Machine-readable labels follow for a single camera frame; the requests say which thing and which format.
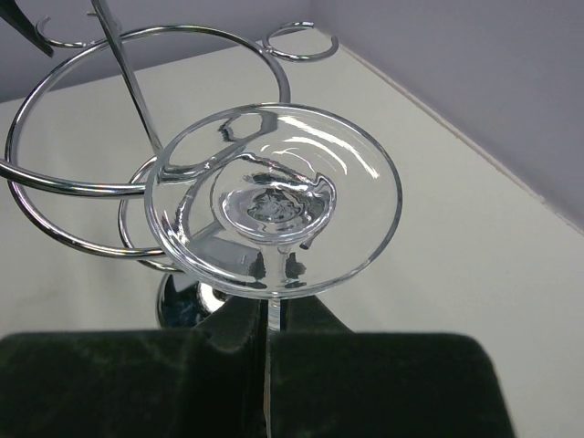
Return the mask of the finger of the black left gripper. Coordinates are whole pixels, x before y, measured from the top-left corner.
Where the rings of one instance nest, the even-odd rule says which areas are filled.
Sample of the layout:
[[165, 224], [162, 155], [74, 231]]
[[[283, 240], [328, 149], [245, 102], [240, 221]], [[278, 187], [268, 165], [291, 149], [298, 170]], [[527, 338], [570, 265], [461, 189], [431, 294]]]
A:
[[48, 57], [54, 56], [54, 50], [52, 46], [41, 39], [41, 37], [36, 32], [35, 26], [22, 12], [15, 0], [1, 0], [0, 15], [8, 25], [10, 25], [16, 32], [18, 32], [42, 53]]

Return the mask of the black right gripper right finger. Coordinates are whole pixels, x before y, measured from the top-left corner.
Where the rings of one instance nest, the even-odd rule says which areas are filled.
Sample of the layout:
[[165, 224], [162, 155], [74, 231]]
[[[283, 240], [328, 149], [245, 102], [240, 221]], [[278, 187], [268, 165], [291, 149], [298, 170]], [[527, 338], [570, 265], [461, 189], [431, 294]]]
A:
[[513, 437], [495, 368], [454, 333], [353, 332], [286, 301], [270, 345], [274, 437]]

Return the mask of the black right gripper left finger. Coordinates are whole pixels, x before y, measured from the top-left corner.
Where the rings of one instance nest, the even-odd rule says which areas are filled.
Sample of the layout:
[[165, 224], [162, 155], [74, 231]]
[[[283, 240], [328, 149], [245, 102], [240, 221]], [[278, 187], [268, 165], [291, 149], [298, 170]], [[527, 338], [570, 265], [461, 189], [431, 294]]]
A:
[[246, 437], [260, 419], [266, 307], [232, 298], [195, 328], [1, 341], [4, 437]]

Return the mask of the chrome wine glass rack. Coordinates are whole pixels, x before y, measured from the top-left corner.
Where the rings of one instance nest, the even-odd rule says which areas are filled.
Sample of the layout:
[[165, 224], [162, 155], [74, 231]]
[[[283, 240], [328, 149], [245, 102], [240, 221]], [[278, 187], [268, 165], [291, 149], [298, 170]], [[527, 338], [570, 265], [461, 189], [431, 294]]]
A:
[[[94, 23], [81, 18], [89, 1], [16, 1], [31, 22], [54, 16], [56, 34], [94, 39]], [[133, 6], [146, 21], [122, 17], [125, 26], [166, 20], [195, 24], [175, 1], [109, 1], [115, 13]], [[70, 57], [65, 49], [44, 58], [25, 39], [1, 29], [1, 158], [5, 136], [20, 99], [49, 70]], [[170, 141], [186, 125], [225, 107], [277, 97], [272, 75], [250, 51], [212, 36], [150, 36], [128, 43], [140, 85], [161, 134]], [[82, 182], [126, 183], [152, 156], [110, 50], [97, 54], [61, 79], [34, 109], [23, 130], [18, 158], [28, 169]], [[211, 104], [218, 109], [211, 109]], [[193, 280], [156, 266], [89, 255], [67, 247], [31, 224], [1, 178], [1, 338], [38, 331], [192, 327], [213, 307], [204, 307]], [[33, 204], [58, 226], [101, 245], [119, 245], [117, 200], [74, 198], [26, 187]]]

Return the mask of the clear wine glass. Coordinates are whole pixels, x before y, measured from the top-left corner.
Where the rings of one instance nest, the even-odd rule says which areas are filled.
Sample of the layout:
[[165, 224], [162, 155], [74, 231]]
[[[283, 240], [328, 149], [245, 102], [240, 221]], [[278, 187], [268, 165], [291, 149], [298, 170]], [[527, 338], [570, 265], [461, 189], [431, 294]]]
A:
[[180, 132], [145, 183], [153, 236], [184, 274], [230, 296], [284, 301], [369, 266], [402, 215], [402, 181], [362, 127], [300, 104], [215, 113]]

